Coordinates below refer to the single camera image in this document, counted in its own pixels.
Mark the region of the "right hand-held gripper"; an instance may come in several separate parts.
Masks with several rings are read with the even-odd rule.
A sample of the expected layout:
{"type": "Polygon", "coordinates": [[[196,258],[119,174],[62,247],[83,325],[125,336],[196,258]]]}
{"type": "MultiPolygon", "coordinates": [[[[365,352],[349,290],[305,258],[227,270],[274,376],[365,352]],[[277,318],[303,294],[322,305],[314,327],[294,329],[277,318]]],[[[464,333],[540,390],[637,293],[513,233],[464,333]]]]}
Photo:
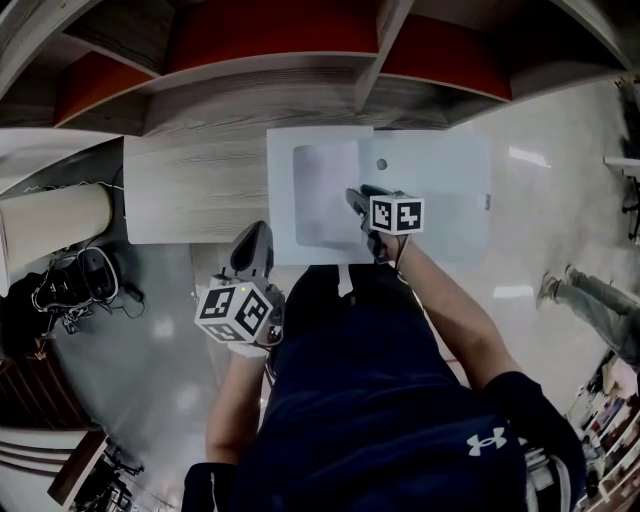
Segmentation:
{"type": "Polygon", "coordinates": [[[363,184],[360,190],[348,188],[346,201],[360,217],[367,236],[367,247],[376,263],[390,261],[381,234],[402,237],[424,231],[424,200],[400,191],[363,184]]]}

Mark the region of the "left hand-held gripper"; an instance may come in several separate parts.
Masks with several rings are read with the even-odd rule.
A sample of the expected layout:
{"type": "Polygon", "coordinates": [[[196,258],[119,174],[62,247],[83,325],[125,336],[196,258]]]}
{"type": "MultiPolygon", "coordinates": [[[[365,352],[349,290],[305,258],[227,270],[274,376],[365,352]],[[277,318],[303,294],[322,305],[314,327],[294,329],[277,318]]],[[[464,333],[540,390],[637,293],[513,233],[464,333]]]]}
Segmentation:
{"type": "Polygon", "coordinates": [[[196,288],[194,322],[227,345],[276,346],[283,339],[285,295],[268,278],[274,265],[273,234],[265,221],[251,224],[234,240],[232,274],[211,277],[196,288]]]}

